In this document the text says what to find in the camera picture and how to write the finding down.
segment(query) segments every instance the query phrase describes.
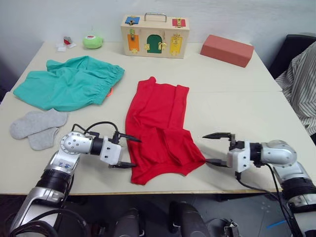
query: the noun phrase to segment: black chair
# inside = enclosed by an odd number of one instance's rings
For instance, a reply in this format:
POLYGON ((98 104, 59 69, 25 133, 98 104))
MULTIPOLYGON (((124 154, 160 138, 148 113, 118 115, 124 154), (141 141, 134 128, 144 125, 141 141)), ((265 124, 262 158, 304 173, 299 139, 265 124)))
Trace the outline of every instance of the black chair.
MULTIPOLYGON (((288 68, 291 60, 315 41, 316 37, 312 36, 287 35, 280 51, 269 68, 272 77, 276 79, 280 76, 288 68)), ((311 139, 316 145, 316 133, 311 136, 311 139)))

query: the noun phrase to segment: green ball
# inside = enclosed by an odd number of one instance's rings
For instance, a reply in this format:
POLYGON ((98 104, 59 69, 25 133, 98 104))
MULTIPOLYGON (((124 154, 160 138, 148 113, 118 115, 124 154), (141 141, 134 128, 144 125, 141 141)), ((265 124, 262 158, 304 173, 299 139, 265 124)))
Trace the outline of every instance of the green ball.
POLYGON ((103 40, 98 36, 87 36, 83 38, 82 43, 86 48, 99 48, 102 46, 103 40))

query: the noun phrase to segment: red foam block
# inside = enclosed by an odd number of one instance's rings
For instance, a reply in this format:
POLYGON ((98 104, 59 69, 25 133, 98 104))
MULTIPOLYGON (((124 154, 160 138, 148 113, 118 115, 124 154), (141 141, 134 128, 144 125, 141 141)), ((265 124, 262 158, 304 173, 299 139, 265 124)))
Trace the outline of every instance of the red foam block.
POLYGON ((209 35, 203 44, 201 54, 244 68, 252 57, 253 49, 252 45, 209 35))

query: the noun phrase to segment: red t-shirt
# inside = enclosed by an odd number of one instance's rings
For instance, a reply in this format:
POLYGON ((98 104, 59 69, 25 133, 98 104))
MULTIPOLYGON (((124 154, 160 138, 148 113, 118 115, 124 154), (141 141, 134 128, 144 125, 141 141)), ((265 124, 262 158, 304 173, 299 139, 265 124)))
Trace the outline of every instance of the red t-shirt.
POLYGON ((142 142, 128 141, 131 182, 146 184, 157 175, 187 175, 205 163, 189 131, 183 129, 188 87, 157 84, 154 77, 138 82, 126 116, 126 133, 142 142))

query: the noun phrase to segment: yellow panel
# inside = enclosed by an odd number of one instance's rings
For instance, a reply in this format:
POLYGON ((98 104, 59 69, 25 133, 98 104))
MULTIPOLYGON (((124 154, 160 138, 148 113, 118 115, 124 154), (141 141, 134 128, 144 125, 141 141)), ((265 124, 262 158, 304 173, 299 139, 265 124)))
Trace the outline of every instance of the yellow panel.
POLYGON ((180 53, 181 49, 181 44, 182 44, 182 37, 171 37, 171 42, 170 42, 170 53, 172 55, 177 55, 180 53))
POLYGON ((128 47, 129 51, 139 51, 139 41, 138 41, 138 35, 134 35, 134 40, 132 40, 130 35, 127 35, 128 38, 128 47))

